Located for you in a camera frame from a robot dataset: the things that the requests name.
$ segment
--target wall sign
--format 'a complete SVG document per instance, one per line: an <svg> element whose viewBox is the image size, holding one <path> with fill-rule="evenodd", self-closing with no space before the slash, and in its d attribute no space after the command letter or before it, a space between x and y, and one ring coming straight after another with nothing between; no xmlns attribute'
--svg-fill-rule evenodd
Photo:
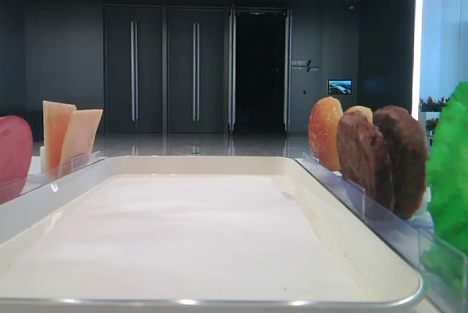
<svg viewBox="0 0 468 313"><path fill-rule="evenodd" d="M312 60L292 60L291 69L305 70L306 72L319 72L320 67L311 66Z"/></svg>

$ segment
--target clear acrylic divider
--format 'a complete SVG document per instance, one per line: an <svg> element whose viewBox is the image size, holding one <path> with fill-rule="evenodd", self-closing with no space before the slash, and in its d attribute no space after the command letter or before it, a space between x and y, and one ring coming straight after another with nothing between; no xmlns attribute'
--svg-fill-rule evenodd
<svg viewBox="0 0 468 313"><path fill-rule="evenodd" d="M53 183L55 180L91 165L103 157L100 151L89 155L80 155L72 158L68 163L50 169L43 173L31 174L27 178L15 179L0 184L0 205L13 200L38 187Z"/></svg>
<svg viewBox="0 0 468 313"><path fill-rule="evenodd" d="M310 152L303 166L388 246L422 274L428 298L442 312L468 312L468 258L425 229L414 228L366 195L365 190L336 175Z"/></svg>

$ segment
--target white tray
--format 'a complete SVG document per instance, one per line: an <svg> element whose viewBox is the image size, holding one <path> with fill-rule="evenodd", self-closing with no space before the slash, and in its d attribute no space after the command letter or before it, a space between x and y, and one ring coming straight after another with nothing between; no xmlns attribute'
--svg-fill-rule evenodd
<svg viewBox="0 0 468 313"><path fill-rule="evenodd" d="M296 161L103 159L0 206L0 312L408 312L419 273Z"/></svg>

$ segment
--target white paper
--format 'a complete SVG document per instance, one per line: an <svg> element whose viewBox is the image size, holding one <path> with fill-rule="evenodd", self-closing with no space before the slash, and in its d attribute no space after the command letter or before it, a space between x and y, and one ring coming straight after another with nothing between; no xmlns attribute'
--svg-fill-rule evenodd
<svg viewBox="0 0 468 313"><path fill-rule="evenodd" d="M267 176L123 176L0 274L1 297L362 301Z"/></svg>

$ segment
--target tray rim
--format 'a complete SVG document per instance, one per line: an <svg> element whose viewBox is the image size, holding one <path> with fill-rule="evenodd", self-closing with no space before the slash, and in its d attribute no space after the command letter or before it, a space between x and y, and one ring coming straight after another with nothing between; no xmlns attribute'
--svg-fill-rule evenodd
<svg viewBox="0 0 468 313"><path fill-rule="evenodd" d="M162 308L162 307L179 307L184 308L188 306L198 306L200 308L293 308L301 307L303 309L351 309L351 310L369 310L369 309L404 309L407 307L413 307L415 304L422 301L426 296L427 284L426 280L423 278L421 272L415 268L408 259L406 259L402 254L395 250L395 248L389 244L382 236L380 236L374 229L372 229L368 224L366 224L346 203L341 201L339 197L326 186L323 182L314 174L307 169L302 163L297 159L287 156L193 156L193 155L181 155L181 156L165 156L165 155L152 155L152 156L105 156L101 157L97 161L94 161L86 166L83 166L70 174L57 178L56 180L50 181L47 184L38 186L34 189L31 189L20 197L28 195L31 192L36 192L38 189L43 187L50 187L51 184L56 183L57 181L63 178L73 177L74 174L82 172L84 173L86 169L95 167L98 164L110 163L113 159L148 159L148 158L197 158L197 159L284 159L291 161L298 165L302 170L304 170L310 177L315 179L324 189L326 189L335 199L337 199L342 206L344 206L355 218L357 218L366 229L370 230L374 235L378 237L389 249L396 254L400 259L402 259L411 269L415 272L416 277L419 280L419 286L417 290L406 298L402 298L395 301L380 301L380 302L362 302L362 301L342 301L342 302L333 302L333 301L255 301L255 300L197 300L197 299L169 299L169 300L131 300L131 299L68 299L68 298L1 298L0 297L0 308L5 305L16 305L16 306L47 306L50 308L92 308L92 307L113 307L113 308L128 308L128 309L142 309L142 308Z"/></svg>

